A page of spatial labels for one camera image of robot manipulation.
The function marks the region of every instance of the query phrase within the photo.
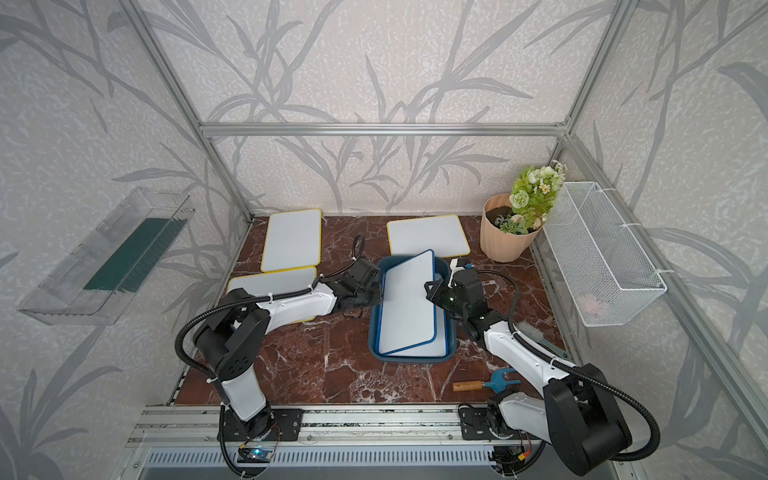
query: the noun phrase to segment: metal frame bar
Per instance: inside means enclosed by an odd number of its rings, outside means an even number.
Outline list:
[[[587,74],[584,76],[584,81],[581,82],[581,87],[576,94],[576,99],[571,107],[571,111],[565,118],[565,123],[568,126],[568,133],[574,131],[576,124],[584,113],[584,109],[587,107],[589,99],[594,93],[594,89],[598,86],[600,79],[605,73],[608,61],[611,60],[611,56],[629,25],[632,12],[634,12],[635,7],[637,7],[638,1],[639,0],[618,0],[616,3],[614,12],[611,15],[611,20],[608,22],[608,26],[606,27],[603,38],[598,46],[598,51],[594,54],[592,63],[587,70]],[[559,152],[562,152],[559,145],[556,152],[558,152],[558,154]]]
[[[462,135],[485,137],[557,137],[563,124],[347,124],[262,123],[202,124],[206,137],[264,136],[369,136],[369,135]]]
[[[302,409],[299,445],[520,445],[528,440],[464,440],[458,404],[272,406]],[[216,445],[219,406],[147,407],[126,448]]]
[[[581,353],[581,345],[579,345],[576,335],[573,334],[565,305],[558,294],[558,289],[554,286],[552,275],[547,268],[546,259],[539,249],[539,244],[545,241],[541,234],[538,235],[537,239],[531,243],[531,256],[536,264],[536,270],[538,270],[541,277],[541,283],[544,285],[544,291],[547,293],[549,306],[552,308],[552,316],[554,316],[554,322],[557,324],[558,330],[560,330],[560,334],[563,337],[565,349],[574,356],[575,363],[582,365],[584,363],[584,356]]]
[[[566,134],[563,140],[565,148],[587,179],[597,182],[604,189],[614,188],[578,137]],[[605,193],[624,221],[640,223],[616,190],[607,190]],[[638,226],[634,232],[637,241],[656,268],[674,270],[644,228]],[[744,417],[760,446],[768,454],[768,399],[701,309],[683,280],[675,273],[662,274],[667,282],[666,298],[672,312],[712,373],[719,379],[734,407]]]
[[[216,287],[215,294],[211,301],[208,303],[208,308],[214,308],[217,303],[219,303],[220,298],[225,294],[225,290],[227,289],[227,285],[230,282],[230,274],[233,270],[235,270],[235,263],[237,263],[238,258],[240,257],[240,252],[243,250],[243,247],[245,247],[245,242],[248,240],[248,236],[250,235],[251,228],[253,228],[253,223],[248,222],[248,228],[245,229],[245,233],[243,233],[242,238],[240,238],[237,241],[237,248],[235,251],[237,252],[235,255],[232,256],[230,259],[229,264],[227,265],[227,268],[224,269],[225,272],[229,272],[227,275],[222,275],[221,280],[219,280],[219,284]],[[197,347],[193,346],[193,350],[191,352],[192,357],[195,356],[197,353]],[[174,382],[174,386],[170,391],[170,394],[168,395],[168,401],[165,403],[166,406],[170,406],[174,403],[174,400],[176,399],[176,394],[180,389],[181,380],[184,379],[187,372],[189,371],[190,367],[181,360],[179,360],[179,368],[176,370],[176,374],[174,375],[174,378],[176,381]]]
[[[160,46],[160,42],[155,37],[152,27],[149,25],[149,20],[144,15],[141,6],[139,6],[137,0],[117,0],[125,21],[131,30],[134,31],[139,44],[144,49],[144,53],[150,59],[150,62],[154,66],[157,73],[160,75],[161,80],[168,89],[170,96],[174,99],[181,116],[187,122],[187,125],[192,130],[192,135],[195,136],[197,143],[205,153],[211,166],[219,174],[219,177],[223,180],[224,186],[232,195],[233,201],[237,204],[243,215],[250,220],[250,208],[248,203],[243,198],[243,195],[237,189],[237,186],[232,178],[229,169],[221,160],[218,153],[214,150],[210,141],[205,138],[200,132],[200,119],[197,117],[192,102],[190,101],[184,89],[181,87],[174,70],[163,52],[163,48]]]

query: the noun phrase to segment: leaf-patterned wallpaper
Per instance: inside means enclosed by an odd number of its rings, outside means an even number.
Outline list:
[[[116,4],[0,5],[0,478],[107,478],[164,403],[175,331],[213,299],[247,225]],[[137,186],[185,192],[185,230],[113,326],[16,308]]]
[[[554,139],[227,137],[217,147],[255,212],[477,214],[522,166],[546,164]]]
[[[204,121],[562,121],[614,0],[141,0]]]
[[[141,0],[206,122],[559,122],[615,0]],[[114,18],[110,28],[122,26]],[[550,138],[219,138],[255,211],[476,212]]]
[[[641,2],[576,127],[764,392],[766,27],[765,0]],[[571,325],[586,359],[660,420],[663,448],[642,462],[652,478],[768,478],[665,300],[626,326],[585,329],[575,313]]]

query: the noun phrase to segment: wire basket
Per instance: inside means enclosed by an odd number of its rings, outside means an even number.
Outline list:
[[[667,291],[595,182],[565,182],[544,230],[586,326],[624,325]]]

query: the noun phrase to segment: green flower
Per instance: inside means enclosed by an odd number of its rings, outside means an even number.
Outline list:
[[[521,190],[516,194],[509,196],[509,203],[512,204],[512,208],[523,208],[528,205],[528,192]]]

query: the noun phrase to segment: marble surface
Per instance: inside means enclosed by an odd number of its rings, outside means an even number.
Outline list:
[[[378,261],[389,255],[386,223],[404,217],[325,217],[320,272],[334,271],[349,261],[354,236],[366,235],[365,255]],[[257,218],[240,252],[232,276],[260,272],[268,218]],[[478,268],[498,270],[522,285],[515,322],[527,321],[545,337],[563,346],[546,293],[530,250],[515,262],[496,263],[480,251],[480,217],[461,217],[472,252],[468,258]],[[506,312],[513,288],[503,279],[484,278],[491,308]],[[259,385],[273,404],[355,402],[484,402],[490,389],[453,392],[451,383],[485,380],[506,364],[469,341],[458,329],[455,355],[435,365],[381,362],[368,349],[368,308],[324,316],[288,325],[271,333],[255,363]],[[511,374],[509,379],[520,379]],[[523,380],[523,389],[535,395]],[[202,374],[191,370],[176,398],[179,405],[217,404],[219,399]]]

